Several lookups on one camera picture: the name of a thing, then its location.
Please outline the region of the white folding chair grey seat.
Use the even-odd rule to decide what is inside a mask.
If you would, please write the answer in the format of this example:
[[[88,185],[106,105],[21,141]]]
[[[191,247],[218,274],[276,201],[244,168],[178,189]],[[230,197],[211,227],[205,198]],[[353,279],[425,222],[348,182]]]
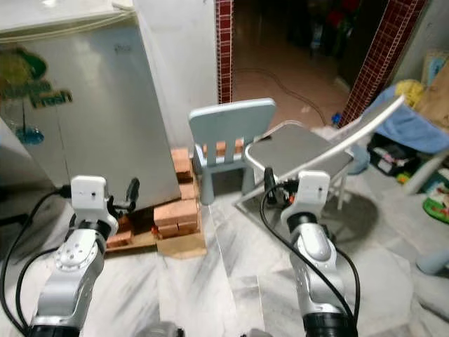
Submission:
[[[330,180],[324,190],[339,187],[337,209],[342,209],[346,177],[365,170],[371,158],[361,141],[371,138],[373,131],[405,102],[404,95],[392,96],[330,138],[300,123],[283,122],[265,137],[247,145],[243,157],[253,169],[270,168],[276,182],[296,178],[301,171],[325,171],[330,174]]]

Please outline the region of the red brick stack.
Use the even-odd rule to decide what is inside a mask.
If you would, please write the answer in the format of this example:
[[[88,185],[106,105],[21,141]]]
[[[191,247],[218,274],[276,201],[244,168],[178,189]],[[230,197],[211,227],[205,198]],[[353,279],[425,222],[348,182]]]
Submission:
[[[182,237],[186,234],[202,231],[198,186],[189,150],[186,148],[171,151],[174,170],[179,183],[180,198],[170,202],[148,206],[129,215],[133,229],[119,229],[118,234],[109,238],[108,251],[130,250],[128,245],[136,234],[153,232],[160,239]]]

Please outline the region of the tan wooden board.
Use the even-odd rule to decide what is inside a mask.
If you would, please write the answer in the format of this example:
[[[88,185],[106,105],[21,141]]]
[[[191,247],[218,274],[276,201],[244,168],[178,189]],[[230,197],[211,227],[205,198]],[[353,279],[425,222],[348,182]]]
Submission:
[[[136,234],[128,248],[137,249],[149,246],[155,246],[157,251],[163,254],[163,256],[174,259],[192,259],[205,256],[208,252],[205,235],[201,230],[196,233],[167,239],[160,239],[153,232]]]

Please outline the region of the light blue plastic child chair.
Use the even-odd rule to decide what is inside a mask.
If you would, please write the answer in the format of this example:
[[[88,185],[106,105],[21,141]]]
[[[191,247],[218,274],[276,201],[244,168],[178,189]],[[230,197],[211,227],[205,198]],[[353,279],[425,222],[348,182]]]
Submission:
[[[271,98],[238,100],[192,110],[189,128],[194,141],[193,166],[199,171],[200,197],[204,206],[214,202],[213,174],[243,171],[247,194],[256,187],[255,169],[243,155],[245,147],[267,132],[276,111]]]

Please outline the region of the black box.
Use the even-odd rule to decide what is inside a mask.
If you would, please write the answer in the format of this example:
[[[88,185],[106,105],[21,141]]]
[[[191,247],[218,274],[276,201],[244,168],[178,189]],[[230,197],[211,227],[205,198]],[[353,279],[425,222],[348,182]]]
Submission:
[[[416,150],[407,145],[398,144],[390,138],[373,133],[368,143],[369,163],[386,176],[397,176],[399,173],[414,173],[421,158]]]

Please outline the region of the black stand leg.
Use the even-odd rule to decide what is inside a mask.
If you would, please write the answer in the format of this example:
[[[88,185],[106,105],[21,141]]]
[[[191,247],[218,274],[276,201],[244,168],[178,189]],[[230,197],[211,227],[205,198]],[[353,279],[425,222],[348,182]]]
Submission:
[[[0,227],[8,227],[9,225],[21,225],[27,219],[26,213],[16,213],[13,215],[2,216],[0,219]]]

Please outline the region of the narrow red tiled pillar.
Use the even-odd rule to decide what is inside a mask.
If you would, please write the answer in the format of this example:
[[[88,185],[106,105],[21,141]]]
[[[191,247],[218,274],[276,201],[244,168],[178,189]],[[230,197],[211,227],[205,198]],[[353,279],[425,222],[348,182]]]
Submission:
[[[214,0],[217,100],[230,103],[234,96],[233,7],[234,0]]]

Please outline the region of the blue cloth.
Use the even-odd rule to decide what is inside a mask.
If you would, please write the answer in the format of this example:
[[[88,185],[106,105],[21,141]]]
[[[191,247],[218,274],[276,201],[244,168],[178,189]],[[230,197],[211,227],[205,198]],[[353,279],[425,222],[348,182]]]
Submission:
[[[395,110],[375,132],[421,153],[436,154],[449,149],[449,133],[432,125],[408,104]]]

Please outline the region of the white plastic chair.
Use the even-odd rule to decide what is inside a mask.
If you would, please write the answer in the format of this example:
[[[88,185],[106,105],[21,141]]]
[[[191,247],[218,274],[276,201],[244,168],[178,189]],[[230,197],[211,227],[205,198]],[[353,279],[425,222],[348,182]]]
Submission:
[[[434,154],[429,160],[424,161],[418,170],[408,178],[404,186],[402,186],[403,192],[407,195],[417,194],[429,177],[439,170],[439,167],[442,166],[443,161],[447,157],[449,157],[449,148]]]

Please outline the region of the green plastic item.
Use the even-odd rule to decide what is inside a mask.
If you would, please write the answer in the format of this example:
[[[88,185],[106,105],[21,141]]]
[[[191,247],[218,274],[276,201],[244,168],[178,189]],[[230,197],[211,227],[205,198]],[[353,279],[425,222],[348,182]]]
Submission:
[[[422,203],[422,208],[431,218],[449,225],[449,206],[441,201],[427,198]]]

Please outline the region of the yellow cloth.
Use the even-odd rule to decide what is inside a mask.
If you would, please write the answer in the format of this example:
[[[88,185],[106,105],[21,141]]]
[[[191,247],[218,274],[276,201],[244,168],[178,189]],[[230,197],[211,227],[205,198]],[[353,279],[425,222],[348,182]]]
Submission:
[[[394,88],[395,95],[406,96],[406,103],[411,109],[416,110],[424,95],[424,84],[414,79],[404,79],[398,81]]]

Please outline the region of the grey blue floor item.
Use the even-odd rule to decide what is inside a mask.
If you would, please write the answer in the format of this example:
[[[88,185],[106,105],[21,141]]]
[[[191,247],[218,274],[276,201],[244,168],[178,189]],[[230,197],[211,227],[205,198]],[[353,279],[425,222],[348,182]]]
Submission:
[[[449,249],[421,256],[416,261],[417,269],[424,274],[435,275],[449,269]]]

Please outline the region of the wide red tiled pillar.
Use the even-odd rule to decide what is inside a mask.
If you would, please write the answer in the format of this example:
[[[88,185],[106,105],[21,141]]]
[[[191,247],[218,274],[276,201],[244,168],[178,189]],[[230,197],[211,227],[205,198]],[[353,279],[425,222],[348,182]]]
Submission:
[[[372,44],[340,113],[339,126],[356,121],[386,86],[413,36],[424,7],[429,4],[429,0],[385,1]]]

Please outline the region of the brown cardboard box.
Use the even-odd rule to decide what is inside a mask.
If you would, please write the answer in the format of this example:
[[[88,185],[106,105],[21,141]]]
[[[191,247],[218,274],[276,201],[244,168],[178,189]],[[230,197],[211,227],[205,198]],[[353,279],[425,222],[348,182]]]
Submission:
[[[449,51],[430,51],[424,58],[426,90],[417,112],[449,133]]]

